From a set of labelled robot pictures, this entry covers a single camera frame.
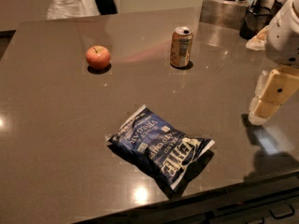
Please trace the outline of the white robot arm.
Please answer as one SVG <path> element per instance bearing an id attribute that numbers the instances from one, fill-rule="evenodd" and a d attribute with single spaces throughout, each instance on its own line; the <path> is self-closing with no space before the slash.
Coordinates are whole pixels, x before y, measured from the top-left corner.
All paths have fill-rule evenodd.
<path id="1" fill-rule="evenodd" d="M 263 70 L 257 81 L 249 105 L 249 122 L 256 126 L 271 119 L 299 90 L 299 0 L 287 0 L 270 21 L 265 54 L 278 67 Z"/>

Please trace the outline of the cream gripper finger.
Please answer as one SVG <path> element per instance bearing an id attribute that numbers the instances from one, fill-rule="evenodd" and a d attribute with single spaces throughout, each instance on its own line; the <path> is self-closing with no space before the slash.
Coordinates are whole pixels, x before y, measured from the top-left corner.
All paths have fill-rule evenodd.
<path id="1" fill-rule="evenodd" d="M 256 95 L 249 105 L 249 122 L 263 125 L 299 90 L 299 69 L 288 65 L 269 72 L 261 97 Z"/>
<path id="2" fill-rule="evenodd" d="M 257 97 L 262 96 L 268 77 L 269 77 L 269 72 L 267 70 L 263 70 L 258 78 L 257 85 L 255 88 L 255 95 Z"/>

